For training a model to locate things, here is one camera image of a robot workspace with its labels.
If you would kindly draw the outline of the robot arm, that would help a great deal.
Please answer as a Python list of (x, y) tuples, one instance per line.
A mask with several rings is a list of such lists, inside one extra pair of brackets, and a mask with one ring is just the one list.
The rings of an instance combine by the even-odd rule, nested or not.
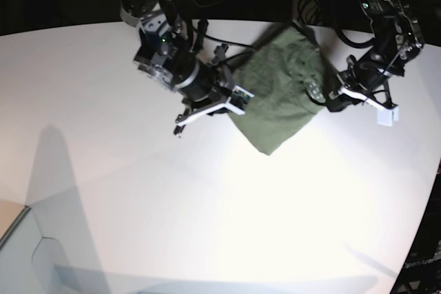
[(359, 59), (347, 57), (347, 68), (335, 72), (325, 83), (325, 106), (341, 112), (350, 105), (367, 103), (380, 111), (396, 111), (389, 89), (392, 76), (404, 76), (404, 67), (424, 47), (424, 37), (416, 16), (402, 0), (358, 0), (368, 18), (373, 37), (363, 43), (349, 39), (339, 24), (342, 0), (331, 9), (333, 29), (338, 38), (355, 49), (365, 49)]
[(141, 46), (134, 57), (139, 71), (183, 97), (184, 112), (175, 120), (174, 135), (202, 116), (245, 114), (253, 94), (234, 82), (226, 51), (233, 42), (217, 39), (214, 58), (198, 59), (208, 22), (197, 27), (184, 20), (176, 0), (121, 0), (121, 20), (136, 28)]

